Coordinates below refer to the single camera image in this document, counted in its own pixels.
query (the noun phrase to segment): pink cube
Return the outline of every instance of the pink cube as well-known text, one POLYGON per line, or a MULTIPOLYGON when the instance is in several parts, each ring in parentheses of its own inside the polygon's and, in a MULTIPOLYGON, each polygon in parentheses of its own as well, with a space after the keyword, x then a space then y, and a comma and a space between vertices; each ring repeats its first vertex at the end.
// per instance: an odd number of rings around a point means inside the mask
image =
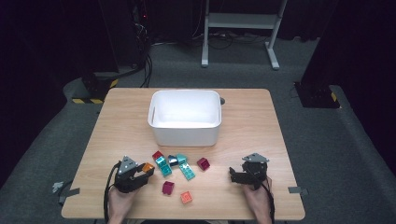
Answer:
POLYGON ((209 161, 205 158, 198 160, 197 164, 203 171, 207 170, 207 168, 210 166, 209 161))
POLYGON ((163 193, 167 195, 171 195, 174 186, 175 183, 165 181, 165 183, 163 183, 163 193))

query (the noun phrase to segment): white plastic bin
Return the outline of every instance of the white plastic bin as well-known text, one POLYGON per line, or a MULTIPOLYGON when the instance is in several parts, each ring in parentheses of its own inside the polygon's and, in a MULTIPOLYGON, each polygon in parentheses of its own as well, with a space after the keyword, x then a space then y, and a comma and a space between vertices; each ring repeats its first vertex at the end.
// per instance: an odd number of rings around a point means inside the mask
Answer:
POLYGON ((219 94, 201 90, 157 91, 152 95, 148 124, 160 146, 213 146, 221 124, 219 94))

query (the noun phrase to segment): white metal frame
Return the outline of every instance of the white metal frame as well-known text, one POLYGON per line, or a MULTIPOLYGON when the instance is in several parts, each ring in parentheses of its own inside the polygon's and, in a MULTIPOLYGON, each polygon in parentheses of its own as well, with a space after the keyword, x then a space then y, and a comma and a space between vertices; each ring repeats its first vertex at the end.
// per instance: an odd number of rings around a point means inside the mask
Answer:
POLYGON ((208 36, 209 27, 224 27, 224 28, 248 28, 248 29, 272 29, 271 38, 269 42, 265 42, 265 49, 271 61, 274 70, 279 69, 274 53, 274 44, 276 35, 279 30, 280 23, 282 22, 283 12, 288 0, 282 0, 280 9, 275 15, 263 14, 237 14, 237 13, 210 13, 209 0, 206 0, 205 8, 205 29, 204 29, 204 44, 202 48, 202 67, 209 66, 209 47, 208 36))

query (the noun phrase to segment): forearm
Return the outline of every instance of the forearm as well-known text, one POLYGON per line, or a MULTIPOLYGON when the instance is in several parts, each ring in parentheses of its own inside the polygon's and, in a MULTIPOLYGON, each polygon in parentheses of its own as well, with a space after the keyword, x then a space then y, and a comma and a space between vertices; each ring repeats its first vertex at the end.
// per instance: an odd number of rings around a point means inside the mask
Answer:
POLYGON ((123 217, 111 217, 107 224, 121 224, 123 217))
POLYGON ((258 224, 272 224, 270 214, 265 212, 254 212, 258 224))

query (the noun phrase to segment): yellow black tape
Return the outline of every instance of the yellow black tape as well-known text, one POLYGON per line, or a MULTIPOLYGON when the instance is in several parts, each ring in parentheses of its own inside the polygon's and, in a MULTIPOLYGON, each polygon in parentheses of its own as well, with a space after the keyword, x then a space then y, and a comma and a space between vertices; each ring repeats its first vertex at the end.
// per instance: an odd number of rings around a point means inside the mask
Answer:
POLYGON ((111 84, 110 84, 110 89, 111 89, 111 88, 115 88, 116 85, 117 85, 117 83, 119 83, 119 80, 118 80, 118 79, 112 81, 111 84))
POLYGON ((334 92, 332 92, 332 100, 333 100, 334 102, 337 102, 337 97, 335 96, 334 92))
POLYGON ((104 102, 104 100, 102 100, 102 99, 92 99, 92 98, 90 98, 90 99, 88 99, 88 98, 73 98, 72 101, 75 104, 80 104, 80 105, 83 105, 83 104, 100 105, 104 102))

